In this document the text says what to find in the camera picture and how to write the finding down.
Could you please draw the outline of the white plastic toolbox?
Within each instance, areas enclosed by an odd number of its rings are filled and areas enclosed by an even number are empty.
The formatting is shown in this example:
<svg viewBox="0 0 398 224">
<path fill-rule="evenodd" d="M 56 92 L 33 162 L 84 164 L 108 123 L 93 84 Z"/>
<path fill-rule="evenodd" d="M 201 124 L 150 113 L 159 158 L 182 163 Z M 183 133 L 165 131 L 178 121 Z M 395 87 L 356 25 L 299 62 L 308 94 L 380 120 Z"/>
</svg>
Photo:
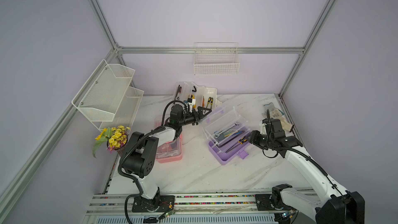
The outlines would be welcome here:
<svg viewBox="0 0 398 224">
<path fill-rule="evenodd" d="M 195 96 L 196 96 L 196 108 L 195 109 L 197 109 L 198 106 L 202 106 L 202 97 L 203 96 L 205 99 L 204 107 L 206 107 L 206 108 L 207 108 L 207 102 L 208 102 L 209 97 L 213 97 L 213 99 L 214 99 L 213 104 L 212 104 L 212 109 L 216 108 L 222 104 L 222 102 L 218 100 L 216 88 L 198 86 L 194 82 L 178 82 L 175 87 L 173 100 L 175 100 L 175 95 L 176 95 L 178 85 L 182 86 L 182 92 L 180 94 L 179 101 L 184 102 L 186 105 L 187 105 L 186 100 L 190 98 L 193 86 L 196 86 L 197 92 L 195 92 Z"/>
</svg>

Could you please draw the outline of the purple clear-lid toolbox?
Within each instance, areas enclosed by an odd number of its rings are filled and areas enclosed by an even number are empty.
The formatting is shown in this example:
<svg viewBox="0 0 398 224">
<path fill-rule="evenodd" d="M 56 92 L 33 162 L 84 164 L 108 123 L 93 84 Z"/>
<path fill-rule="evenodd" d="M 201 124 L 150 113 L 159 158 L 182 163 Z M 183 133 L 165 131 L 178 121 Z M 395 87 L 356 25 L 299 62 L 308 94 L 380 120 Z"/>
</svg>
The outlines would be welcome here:
<svg viewBox="0 0 398 224">
<path fill-rule="evenodd" d="M 213 109 L 201 122 L 201 127 L 210 153 L 222 166 L 235 157 L 248 157 L 245 149 L 249 146 L 251 129 L 234 106 L 222 105 Z"/>
</svg>

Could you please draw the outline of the pink clear-lid toolbox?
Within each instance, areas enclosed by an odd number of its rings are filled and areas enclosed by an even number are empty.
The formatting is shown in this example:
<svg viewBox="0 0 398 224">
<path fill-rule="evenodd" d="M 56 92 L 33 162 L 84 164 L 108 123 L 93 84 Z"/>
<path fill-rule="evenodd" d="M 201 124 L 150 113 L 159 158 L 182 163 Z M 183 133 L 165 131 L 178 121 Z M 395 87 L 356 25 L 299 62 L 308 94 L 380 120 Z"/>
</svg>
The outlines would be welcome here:
<svg viewBox="0 0 398 224">
<path fill-rule="evenodd" d="M 158 163 L 176 162 L 182 159 L 182 134 L 174 141 L 168 142 L 158 147 L 155 160 Z"/>
</svg>

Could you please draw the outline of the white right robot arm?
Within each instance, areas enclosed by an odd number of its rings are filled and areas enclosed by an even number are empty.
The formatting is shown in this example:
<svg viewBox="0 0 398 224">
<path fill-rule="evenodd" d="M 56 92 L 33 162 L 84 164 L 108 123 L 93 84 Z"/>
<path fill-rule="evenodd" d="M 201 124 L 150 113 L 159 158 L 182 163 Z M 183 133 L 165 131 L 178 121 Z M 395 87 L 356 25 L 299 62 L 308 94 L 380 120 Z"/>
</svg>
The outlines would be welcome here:
<svg viewBox="0 0 398 224">
<path fill-rule="evenodd" d="M 282 210 L 291 207 L 318 224 L 363 224 L 365 200 L 356 191 L 350 192 L 333 179 L 307 152 L 295 136 L 286 136 L 281 121 L 263 119 L 261 131 L 252 131 L 249 142 L 262 150 L 275 151 L 291 163 L 311 185 L 318 200 L 298 192 L 289 184 L 272 188 L 265 201 L 258 204 Z"/>
</svg>

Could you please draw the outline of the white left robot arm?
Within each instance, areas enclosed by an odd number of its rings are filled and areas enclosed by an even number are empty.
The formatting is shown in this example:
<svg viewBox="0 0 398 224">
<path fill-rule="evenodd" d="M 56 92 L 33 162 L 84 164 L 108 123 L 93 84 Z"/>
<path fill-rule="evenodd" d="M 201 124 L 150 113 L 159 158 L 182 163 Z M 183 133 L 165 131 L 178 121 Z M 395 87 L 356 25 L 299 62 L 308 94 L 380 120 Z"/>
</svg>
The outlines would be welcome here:
<svg viewBox="0 0 398 224">
<path fill-rule="evenodd" d="M 198 125 L 212 112 L 210 108 L 196 107 L 189 109 L 178 102 L 171 108 L 168 120 L 162 120 L 161 125 L 147 134 L 134 132 L 123 155 L 119 160 L 118 174 L 131 179 L 139 190 L 139 196 L 153 200 L 160 194 L 156 183 L 148 176 L 154 167 L 159 146 L 175 141 L 185 125 Z"/>
</svg>

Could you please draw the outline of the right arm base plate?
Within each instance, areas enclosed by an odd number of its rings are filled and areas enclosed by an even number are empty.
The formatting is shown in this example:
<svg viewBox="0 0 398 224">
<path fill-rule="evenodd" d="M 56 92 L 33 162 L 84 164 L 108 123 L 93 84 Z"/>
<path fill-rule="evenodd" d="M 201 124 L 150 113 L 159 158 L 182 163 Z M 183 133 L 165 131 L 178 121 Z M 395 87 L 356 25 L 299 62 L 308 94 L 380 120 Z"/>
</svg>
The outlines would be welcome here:
<svg viewBox="0 0 398 224">
<path fill-rule="evenodd" d="M 256 194 L 255 202 L 258 211 L 291 211 L 293 207 L 285 205 L 272 194 Z"/>
</svg>

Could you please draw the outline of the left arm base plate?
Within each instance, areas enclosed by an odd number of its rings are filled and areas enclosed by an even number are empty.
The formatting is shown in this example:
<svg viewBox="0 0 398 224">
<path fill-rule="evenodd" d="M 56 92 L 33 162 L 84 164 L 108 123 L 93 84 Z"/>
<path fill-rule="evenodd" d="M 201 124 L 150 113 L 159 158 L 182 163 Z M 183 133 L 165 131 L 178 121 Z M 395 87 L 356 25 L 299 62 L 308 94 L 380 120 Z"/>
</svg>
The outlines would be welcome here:
<svg viewBox="0 0 398 224">
<path fill-rule="evenodd" d="M 175 196 L 155 196 L 154 199 L 148 200 L 143 197 L 134 199 L 131 208 L 133 213 L 149 213 L 149 212 L 165 212 L 170 210 L 170 206 L 175 205 Z"/>
</svg>

